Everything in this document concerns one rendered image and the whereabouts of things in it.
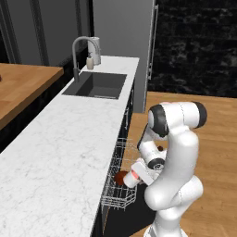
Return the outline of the red-brown bowl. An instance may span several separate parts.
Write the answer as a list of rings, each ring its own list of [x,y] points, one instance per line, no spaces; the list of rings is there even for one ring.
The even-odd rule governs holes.
[[[119,171],[114,177],[114,181],[116,182],[116,184],[122,185],[124,183],[123,178],[126,176],[126,174],[126,170]]]

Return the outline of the black dishwasher door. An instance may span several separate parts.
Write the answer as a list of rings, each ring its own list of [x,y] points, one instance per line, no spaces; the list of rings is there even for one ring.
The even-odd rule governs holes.
[[[137,186],[136,200],[125,210],[111,208],[108,212],[104,237],[131,237],[135,232],[151,225],[156,212],[144,201],[146,184]]]

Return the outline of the white pinkish cup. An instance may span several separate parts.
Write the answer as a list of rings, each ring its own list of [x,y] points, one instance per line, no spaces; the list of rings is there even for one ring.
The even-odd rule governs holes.
[[[140,180],[137,173],[134,170],[131,170],[124,176],[123,182],[127,187],[133,188],[140,182]]]

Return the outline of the dark grey sink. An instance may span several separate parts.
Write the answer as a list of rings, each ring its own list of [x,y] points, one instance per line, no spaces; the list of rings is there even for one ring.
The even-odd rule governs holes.
[[[126,74],[83,71],[64,94],[119,99],[126,77]]]

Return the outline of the white cylindrical jar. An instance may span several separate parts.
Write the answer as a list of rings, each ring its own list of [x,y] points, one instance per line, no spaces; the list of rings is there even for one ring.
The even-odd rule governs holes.
[[[92,42],[88,42],[89,56],[94,60],[95,65],[101,64],[101,49],[100,39],[98,37],[92,37],[92,40],[96,43],[96,46]]]

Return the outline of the beige soap dispenser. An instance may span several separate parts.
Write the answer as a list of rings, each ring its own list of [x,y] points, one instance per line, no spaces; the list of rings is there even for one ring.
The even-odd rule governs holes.
[[[88,53],[88,56],[86,58],[86,66],[87,66],[87,69],[93,69],[94,68],[94,59],[92,57],[91,52]]]

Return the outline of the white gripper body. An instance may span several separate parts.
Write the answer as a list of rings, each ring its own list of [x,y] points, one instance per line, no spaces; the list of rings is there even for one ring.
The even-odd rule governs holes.
[[[131,169],[140,177],[140,179],[147,185],[151,185],[156,179],[156,173],[147,167],[142,160],[136,161]]]

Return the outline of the grey tall cupboards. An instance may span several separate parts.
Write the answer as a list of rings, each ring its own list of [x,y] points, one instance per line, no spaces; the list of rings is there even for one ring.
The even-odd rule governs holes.
[[[93,33],[93,0],[0,0],[0,63],[63,67]]]

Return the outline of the black base cabinets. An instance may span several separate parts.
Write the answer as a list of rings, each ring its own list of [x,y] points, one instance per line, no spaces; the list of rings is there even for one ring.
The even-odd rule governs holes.
[[[133,91],[134,91],[134,86],[131,87],[131,92],[128,98],[128,103],[126,107],[129,108],[129,115],[128,115],[128,129],[125,130],[125,112],[123,116],[123,120],[120,126],[118,138],[126,138],[128,139],[128,134],[129,134],[129,128],[131,124],[131,116],[133,112]],[[106,228],[106,218],[108,216],[109,209],[113,207],[109,206],[102,206],[100,202],[99,209],[96,214],[96,219],[94,223],[94,228],[92,230],[91,237],[104,237],[104,229]]]

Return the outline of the grey fridge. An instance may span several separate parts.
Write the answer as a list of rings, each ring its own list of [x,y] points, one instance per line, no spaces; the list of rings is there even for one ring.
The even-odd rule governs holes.
[[[136,113],[145,111],[155,4],[157,0],[93,0],[94,34],[102,55],[140,58],[134,82]]]

